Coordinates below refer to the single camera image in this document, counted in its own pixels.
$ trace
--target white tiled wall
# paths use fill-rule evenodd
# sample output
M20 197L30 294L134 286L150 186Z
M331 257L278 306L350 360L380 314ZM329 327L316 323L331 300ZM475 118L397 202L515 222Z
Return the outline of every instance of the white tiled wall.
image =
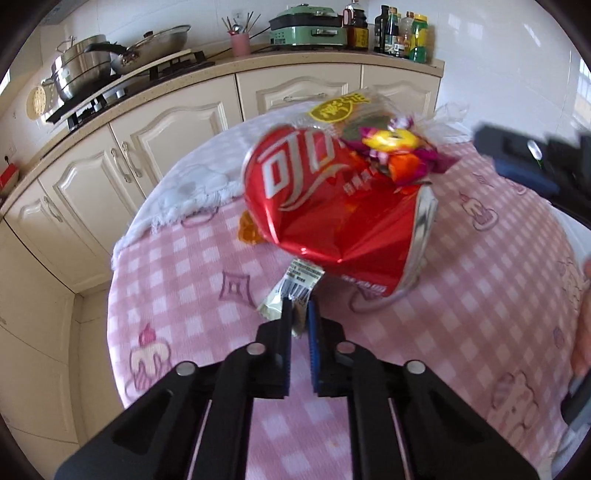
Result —
M434 56L446 62L438 104L469 104L468 127L490 121L533 135L574 138L575 117L591 125L591 75L566 34L535 0L389 1L403 14L411 9L428 15L435 30ZM369 19L378 15L380 1L363 2ZM17 148L13 160L25 164L53 135L50 127L28 120L25 100L28 91L49 75L54 46L69 35L81 40L102 33L126 45L148 30L189 23L187 46L213 53L225 48L228 37L222 15L231 16L236 9L261 13L255 28L259 31L287 3L299 2L89 0L61 25L41 28L44 66L0 118L1 157L12 143ZM317 3L340 11L348 1Z
M583 79L578 51L535 0L396 2L402 16L407 10L428 16L434 56L446 62L437 103L469 104L466 126L488 121L574 139L575 125L591 125L591 103L581 86L591 83L588 70ZM380 4L370 1L370 18Z

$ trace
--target yellow label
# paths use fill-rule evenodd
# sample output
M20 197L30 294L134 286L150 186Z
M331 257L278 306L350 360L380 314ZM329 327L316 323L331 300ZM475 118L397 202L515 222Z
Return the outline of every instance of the yellow label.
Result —
M369 47L369 30L367 28L350 28L348 31L349 46L357 48Z
M427 29L422 28L417 30L414 34L410 37L410 49L414 49L417 47L424 47L427 45Z
M308 115L319 122L334 124L347 118L358 103L369 103L369 100L360 93L349 93L315 106Z

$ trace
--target kitchen cabinet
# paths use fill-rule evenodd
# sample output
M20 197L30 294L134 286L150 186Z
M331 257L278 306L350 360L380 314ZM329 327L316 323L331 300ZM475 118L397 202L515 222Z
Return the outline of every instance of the kitchen cabinet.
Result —
M67 364L74 294L29 253L4 221L0 265L0 330ZM20 369L10 359L0 365Z
M53 480L59 466L78 450L77 443L58 442L10 429L12 437L32 466L46 480Z
M274 108L344 95L361 86L361 65L309 64L236 75L244 120Z
M109 255L96 242L82 239L35 181L12 205L6 221L19 239L45 267L74 293L111 278Z
M211 137L242 122L234 75L178 90L111 122L144 195L172 166Z
M404 112L428 115L435 111L439 81L426 73L363 65L361 86L375 87Z
M64 153L39 182L76 233L91 235L109 254L145 200L108 125Z
M4 328L0 328L0 365L0 411L7 425L31 435L77 443L68 366Z

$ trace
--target green bottle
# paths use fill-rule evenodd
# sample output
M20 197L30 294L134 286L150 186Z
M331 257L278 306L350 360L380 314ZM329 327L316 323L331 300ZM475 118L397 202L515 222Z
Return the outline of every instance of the green bottle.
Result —
M388 16L388 23L386 25L386 30L384 31L384 53L388 53L390 55L394 54L394 50L396 48L396 39L398 38L398 10L396 7L389 8L389 16Z
M425 15L415 15L411 27L410 53L408 58L417 63L427 62L427 35L429 24Z

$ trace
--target metal screw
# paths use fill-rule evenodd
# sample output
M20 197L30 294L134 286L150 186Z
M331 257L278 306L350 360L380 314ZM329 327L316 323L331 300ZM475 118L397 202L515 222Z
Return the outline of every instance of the metal screw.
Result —
M191 362L181 362L177 365L177 373L181 377L188 377L195 373L195 364Z
M415 375L420 375L425 373L425 364L420 362L419 360L412 360L407 363L407 370Z
M351 342L341 342L336 346L336 351L343 355L350 355L355 351L355 345Z
M252 342L246 347L246 351L249 355L258 356L265 353L266 347L262 343L259 342Z

